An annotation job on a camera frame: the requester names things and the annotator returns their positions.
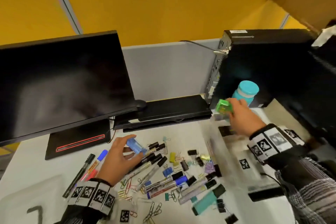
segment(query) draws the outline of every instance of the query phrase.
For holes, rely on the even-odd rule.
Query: blue container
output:
[[[251,81],[241,81],[232,95],[233,98],[245,99],[247,104],[253,101],[254,96],[259,92],[259,87],[257,84]]]

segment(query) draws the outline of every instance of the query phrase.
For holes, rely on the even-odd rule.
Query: yellow wall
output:
[[[58,0],[0,0],[0,45],[74,34]]]
[[[225,29],[279,28],[267,0],[69,0],[85,33],[116,29],[122,46],[221,37]]]

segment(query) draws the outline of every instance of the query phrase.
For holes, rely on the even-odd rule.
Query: green container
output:
[[[216,105],[216,112],[225,114],[227,112],[232,112],[232,105],[229,101],[226,101],[224,99],[220,99]]]

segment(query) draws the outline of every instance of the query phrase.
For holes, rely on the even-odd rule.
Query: monitor base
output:
[[[107,143],[111,138],[110,129],[110,121],[104,119],[51,133],[45,160]]]

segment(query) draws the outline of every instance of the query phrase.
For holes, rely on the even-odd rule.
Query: computer monitor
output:
[[[0,146],[135,111],[116,31],[0,46]]]

